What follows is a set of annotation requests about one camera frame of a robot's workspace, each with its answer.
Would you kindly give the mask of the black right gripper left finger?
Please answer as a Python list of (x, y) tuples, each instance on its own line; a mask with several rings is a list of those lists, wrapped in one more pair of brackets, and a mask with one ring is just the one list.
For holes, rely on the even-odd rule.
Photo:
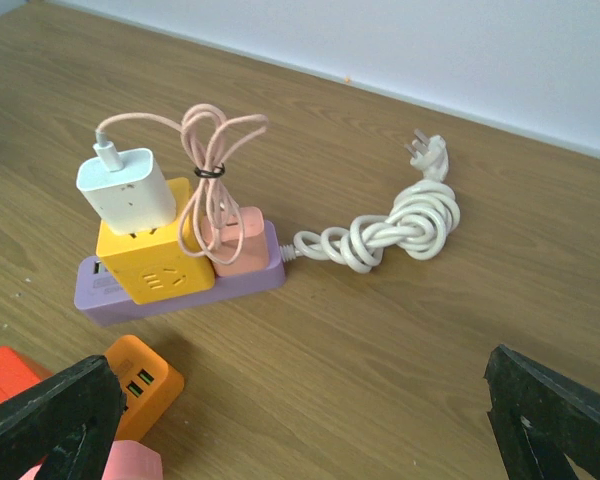
[(0, 479), (100, 479), (126, 405), (103, 355), (0, 404)]

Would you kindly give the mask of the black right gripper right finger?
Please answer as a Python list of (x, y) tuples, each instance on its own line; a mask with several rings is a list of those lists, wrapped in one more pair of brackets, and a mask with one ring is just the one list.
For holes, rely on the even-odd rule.
[(487, 412), (510, 479), (600, 479), (600, 394), (501, 344), (484, 378)]

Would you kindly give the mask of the purple power strip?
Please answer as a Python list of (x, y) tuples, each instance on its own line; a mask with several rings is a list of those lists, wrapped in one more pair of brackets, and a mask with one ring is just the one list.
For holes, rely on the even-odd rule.
[(219, 277), (210, 290), (143, 305), (134, 303), (115, 278), (102, 269), (98, 257), (89, 256), (77, 270), (74, 306), (94, 323), (106, 327), (279, 288), (286, 274), (277, 232), (270, 221), (264, 226), (270, 258), (265, 269)]

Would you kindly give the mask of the yellow cube socket adapter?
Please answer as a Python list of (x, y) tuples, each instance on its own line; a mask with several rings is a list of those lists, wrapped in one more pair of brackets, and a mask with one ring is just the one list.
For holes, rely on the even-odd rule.
[(116, 235), (101, 219), (96, 255), (137, 304), (205, 291), (215, 284), (210, 260), (200, 252), (191, 227), (179, 218), (191, 197), (188, 179), (166, 181), (176, 200), (176, 217), (148, 231)]

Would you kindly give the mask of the white USB charger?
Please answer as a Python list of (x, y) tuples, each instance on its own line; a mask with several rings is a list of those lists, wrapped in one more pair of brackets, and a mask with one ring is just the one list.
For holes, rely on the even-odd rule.
[(176, 200), (148, 148), (119, 151), (94, 144), (96, 156), (79, 167), (76, 187), (116, 235), (170, 224)]

